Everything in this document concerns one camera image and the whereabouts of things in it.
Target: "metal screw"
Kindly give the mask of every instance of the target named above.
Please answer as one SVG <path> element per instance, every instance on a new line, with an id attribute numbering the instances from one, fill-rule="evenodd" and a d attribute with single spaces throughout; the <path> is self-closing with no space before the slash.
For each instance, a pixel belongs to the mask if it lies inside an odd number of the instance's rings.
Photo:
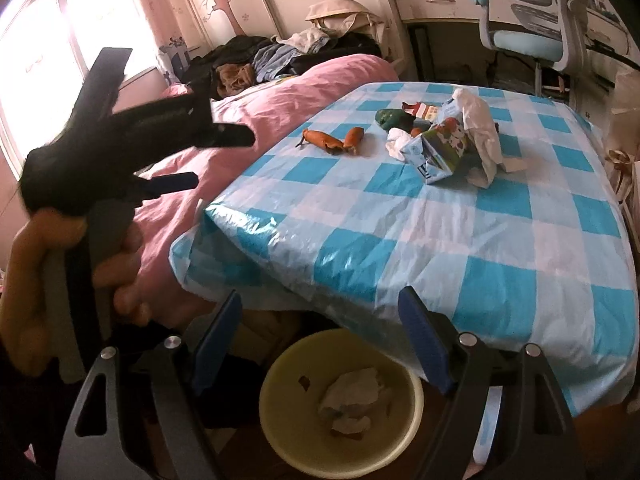
<path id="1" fill-rule="evenodd" d="M 527 346 L 525 346 L 524 351 L 528 356 L 531 357 L 538 357 L 540 354 L 542 354 L 542 350 L 540 349 L 540 347 L 533 343 L 529 343 Z"/>
<path id="2" fill-rule="evenodd" d="M 173 350 L 174 348 L 178 348 L 182 344 L 182 339 L 178 335 L 171 335 L 167 339 L 164 340 L 164 347 Z"/>
<path id="3" fill-rule="evenodd" d="M 107 346 L 106 348 L 102 349 L 102 352 L 100 352 L 100 357 L 103 359 L 111 359 L 115 355 L 116 349 L 113 346 Z"/>
<path id="4" fill-rule="evenodd" d="M 478 338 L 471 332 L 463 332 L 462 334 L 460 334 L 458 340 L 460 341 L 460 344 L 464 346 L 475 346 L 478 342 Z"/>

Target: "human hand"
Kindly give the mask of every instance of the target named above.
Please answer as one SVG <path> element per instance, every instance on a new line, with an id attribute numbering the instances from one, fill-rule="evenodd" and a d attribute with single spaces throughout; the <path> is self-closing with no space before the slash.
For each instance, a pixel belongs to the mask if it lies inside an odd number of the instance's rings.
<path id="1" fill-rule="evenodd" d="M 84 218 L 63 216 L 46 208 L 38 211 L 16 235 L 0 298 L 0 338 L 16 369 L 40 375 L 53 357 L 50 349 L 40 267 L 49 250 L 75 246 L 86 232 Z M 136 277 L 142 247 L 140 229 L 132 224 L 122 250 L 94 270 L 94 286 L 116 288 L 113 306 L 123 320 L 144 326 L 151 312 L 140 301 Z"/>

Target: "chair post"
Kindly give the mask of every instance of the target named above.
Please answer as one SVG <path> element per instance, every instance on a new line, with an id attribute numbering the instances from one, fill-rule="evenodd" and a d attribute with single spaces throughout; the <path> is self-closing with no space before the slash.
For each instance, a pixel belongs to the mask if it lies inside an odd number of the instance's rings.
<path id="1" fill-rule="evenodd" d="M 542 66 L 540 61 L 536 60 L 536 85 L 535 91 L 537 97 L 542 97 Z"/>

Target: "blue and white tablecloth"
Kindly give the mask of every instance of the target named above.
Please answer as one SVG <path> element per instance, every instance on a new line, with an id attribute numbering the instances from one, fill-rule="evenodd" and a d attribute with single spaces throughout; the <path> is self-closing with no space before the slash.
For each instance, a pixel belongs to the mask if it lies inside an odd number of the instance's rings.
<path id="1" fill-rule="evenodd" d="M 367 84 L 302 124 L 174 242 L 178 280 L 210 300 L 236 288 L 248 308 L 316 310 L 424 375 L 398 319 L 398 292 L 413 285 L 489 345 L 537 342 L 573 413 L 622 400 L 636 368 L 638 296 L 599 131 L 565 105 L 472 88 L 491 107 L 503 153 L 527 169 L 498 173 L 489 189 L 462 174 L 426 186 L 388 156 L 374 115 L 440 104 L 453 90 Z M 366 130 L 360 156 L 295 147 L 303 128 L 344 138 L 353 126 Z"/>

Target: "brown cloth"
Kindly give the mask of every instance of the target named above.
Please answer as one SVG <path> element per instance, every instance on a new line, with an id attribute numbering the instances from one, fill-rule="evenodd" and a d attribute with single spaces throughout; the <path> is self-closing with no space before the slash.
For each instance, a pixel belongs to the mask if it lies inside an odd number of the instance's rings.
<path id="1" fill-rule="evenodd" d="M 230 97 L 255 84 L 254 67 L 251 64 L 226 64 L 216 69 L 218 73 L 218 94 Z"/>

